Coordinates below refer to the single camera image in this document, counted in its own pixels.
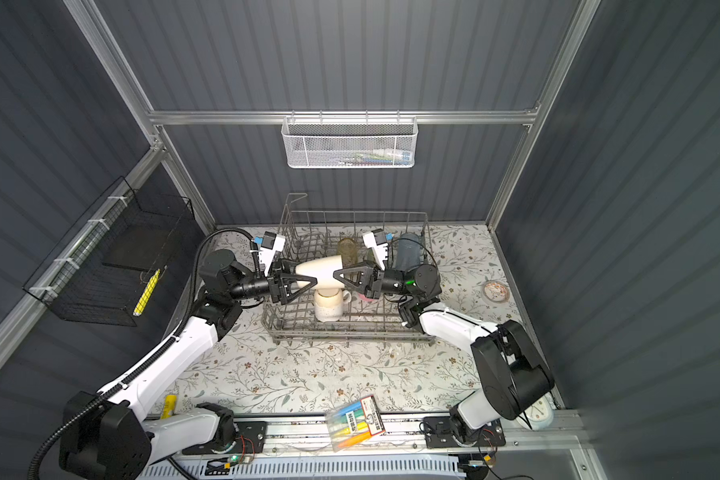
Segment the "floral pattern surface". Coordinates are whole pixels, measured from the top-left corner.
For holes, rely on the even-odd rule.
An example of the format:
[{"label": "floral pattern surface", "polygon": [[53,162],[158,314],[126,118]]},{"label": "floral pattern surface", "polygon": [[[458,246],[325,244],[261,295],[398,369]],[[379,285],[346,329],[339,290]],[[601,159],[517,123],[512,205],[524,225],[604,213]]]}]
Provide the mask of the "floral pattern surface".
[{"label": "floral pattern surface", "polygon": [[[246,228],[261,235],[265,228]],[[441,299],[476,318],[519,320],[514,298],[493,304],[480,292],[486,280],[506,283],[484,225],[430,226],[432,254],[442,277]],[[216,248],[248,250],[245,238],[221,235]],[[251,265],[250,258],[238,260]],[[178,412],[214,402],[236,412],[324,412],[373,393],[387,412],[441,411],[480,387],[471,355],[434,345],[374,342],[281,342],[261,324],[263,308],[244,310],[232,331],[166,390]],[[155,412],[162,409],[155,405]]]}]

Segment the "black mounting plate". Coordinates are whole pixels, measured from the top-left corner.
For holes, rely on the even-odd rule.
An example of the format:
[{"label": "black mounting plate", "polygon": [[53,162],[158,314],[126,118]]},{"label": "black mounting plate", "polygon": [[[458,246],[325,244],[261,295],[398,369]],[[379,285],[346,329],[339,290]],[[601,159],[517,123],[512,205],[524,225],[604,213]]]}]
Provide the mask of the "black mounting plate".
[{"label": "black mounting plate", "polygon": [[[238,422],[235,421],[238,436],[244,436],[253,442],[253,451],[261,453],[264,451],[264,441],[266,440],[266,422]],[[251,453],[251,442],[246,440],[246,454]],[[217,454],[211,451],[213,448],[209,443],[202,445],[194,445],[184,448],[181,452],[183,455],[229,455],[231,453],[242,453],[242,442],[238,438],[235,445],[228,453]]]},{"label": "black mounting plate", "polygon": [[[431,435],[424,434],[427,441],[427,448],[459,448],[462,447],[456,443],[456,439],[451,434],[451,421],[448,416],[424,417],[422,419],[422,430],[430,432]],[[473,447],[480,447],[485,452],[490,447],[503,447],[507,445],[507,439],[504,438],[504,429],[501,427],[501,420],[493,420],[491,423],[483,427],[490,433],[483,432],[484,435],[478,437],[477,443]]]}]

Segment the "white robotic arm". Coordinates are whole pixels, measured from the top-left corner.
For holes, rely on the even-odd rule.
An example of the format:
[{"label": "white robotic arm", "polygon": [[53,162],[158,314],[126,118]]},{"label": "white robotic arm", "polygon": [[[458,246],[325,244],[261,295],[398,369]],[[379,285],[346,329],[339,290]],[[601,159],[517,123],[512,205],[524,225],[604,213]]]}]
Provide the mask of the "white robotic arm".
[{"label": "white robotic arm", "polygon": [[[281,250],[277,240],[269,234],[262,248]],[[205,403],[157,421],[146,421],[146,416],[170,384],[231,330],[242,312],[240,299],[269,295],[272,301],[287,303],[317,284],[315,278],[293,274],[296,264],[288,260],[268,256],[263,263],[271,271],[267,277],[250,275],[229,250],[206,257],[199,272],[205,287],[192,305],[193,315],[186,326],[181,331],[177,327],[142,361],[103,386],[99,395],[81,392],[67,404],[67,426],[60,428],[66,430],[60,448],[63,469],[86,478],[135,478],[144,466],[186,447],[208,443],[212,450],[224,449],[234,442],[238,434],[233,413],[227,408]],[[420,265],[403,272],[364,262],[336,270],[333,276],[369,298],[379,298],[382,293],[410,296],[399,304],[404,325],[471,352],[482,389],[451,411],[451,431],[463,444],[497,418],[516,418],[554,386],[546,364],[519,324],[484,322],[439,301],[436,266]],[[297,281],[308,284],[291,292]],[[154,360],[156,352],[162,353]],[[120,390],[99,401],[102,392],[113,388]],[[99,409],[90,410],[96,401]]]}]

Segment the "wire dish rack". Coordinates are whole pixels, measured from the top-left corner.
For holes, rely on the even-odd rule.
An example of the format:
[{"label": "wire dish rack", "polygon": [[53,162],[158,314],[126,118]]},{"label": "wire dish rack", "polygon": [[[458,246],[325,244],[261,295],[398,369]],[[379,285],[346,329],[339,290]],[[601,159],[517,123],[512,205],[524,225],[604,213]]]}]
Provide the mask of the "wire dish rack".
[{"label": "wire dish rack", "polygon": [[[294,210],[293,204],[307,194],[289,194],[283,207],[278,234],[286,238],[283,255],[306,262],[337,254],[342,238],[358,245],[358,259],[367,249],[362,234],[384,228],[395,238],[405,233],[419,235],[432,251],[427,214],[424,212]],[[275,344],[288,342],[412,342],[434,343],[434,337],[402,326],[398,304],[382,295],[366,302],[352,293],[348,312],[335,322],[315,318],[314,293],[310,291],[288,305],[265,303],[262,323]]]}]

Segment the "white wire basket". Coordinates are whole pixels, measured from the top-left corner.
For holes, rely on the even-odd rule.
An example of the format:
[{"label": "white wire basket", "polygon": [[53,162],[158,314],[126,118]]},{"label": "white wire basket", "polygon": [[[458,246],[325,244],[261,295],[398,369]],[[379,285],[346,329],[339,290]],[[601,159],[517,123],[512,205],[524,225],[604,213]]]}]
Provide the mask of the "white wire basket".
[{"label": "white wire basket", "polygon": [[416,118],[389,123],[282,121],[282,141],[291,168],[410,168]]}]

